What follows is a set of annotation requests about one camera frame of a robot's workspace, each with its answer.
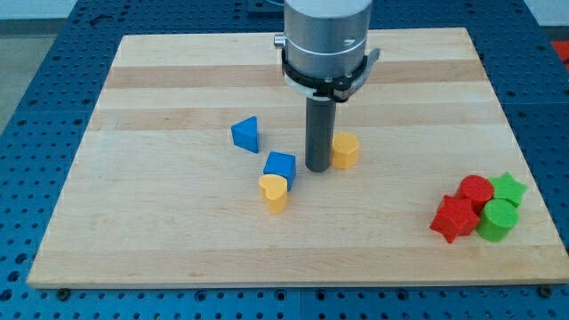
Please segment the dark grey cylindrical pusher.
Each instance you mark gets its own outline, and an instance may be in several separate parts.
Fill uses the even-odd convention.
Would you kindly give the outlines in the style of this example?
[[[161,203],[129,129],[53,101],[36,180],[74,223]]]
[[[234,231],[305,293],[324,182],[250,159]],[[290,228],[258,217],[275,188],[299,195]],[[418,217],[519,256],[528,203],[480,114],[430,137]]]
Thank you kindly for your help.
[[[306,99],[305,165],[324,172],[331,162],[336,102]]]

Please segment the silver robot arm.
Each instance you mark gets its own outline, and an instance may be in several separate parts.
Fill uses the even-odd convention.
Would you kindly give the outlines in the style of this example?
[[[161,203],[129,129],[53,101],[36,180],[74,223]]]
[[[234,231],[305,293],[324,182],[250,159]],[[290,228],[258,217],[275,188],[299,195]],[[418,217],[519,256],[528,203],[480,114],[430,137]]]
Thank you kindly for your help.
[[[331,165],[336,105],[354,95],[380,51],[366,53],[372,0],[284,0],[284,32],[274,36],[284,80],[306,98],[305,165]]]

